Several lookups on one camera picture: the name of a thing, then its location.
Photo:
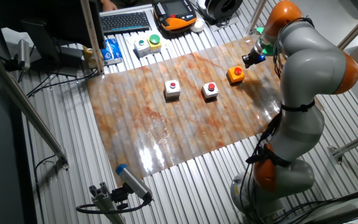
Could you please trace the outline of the person's bare hand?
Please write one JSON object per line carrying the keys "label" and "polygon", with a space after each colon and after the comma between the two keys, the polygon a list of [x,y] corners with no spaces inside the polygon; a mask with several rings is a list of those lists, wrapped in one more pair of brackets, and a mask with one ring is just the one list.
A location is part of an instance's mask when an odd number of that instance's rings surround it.
{"label": "person's bare hand", "polygon": [[118,10],[117,6],[110,0],[100,0],[100,2],[104,12]]}

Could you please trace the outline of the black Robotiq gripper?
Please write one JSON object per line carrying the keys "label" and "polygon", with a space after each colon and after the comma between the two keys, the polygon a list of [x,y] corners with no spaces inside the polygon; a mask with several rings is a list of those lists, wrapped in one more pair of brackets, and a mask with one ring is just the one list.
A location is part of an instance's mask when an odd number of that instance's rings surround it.
{"label": "black Robotiq gripper", "polygon": [[242,59],[245,64],[245,68],[249,68],[251,65],[256,65],[260,62],[265,61],[265,55],[258,54],[255,51],[252,51],[250,55],[243,55]]}

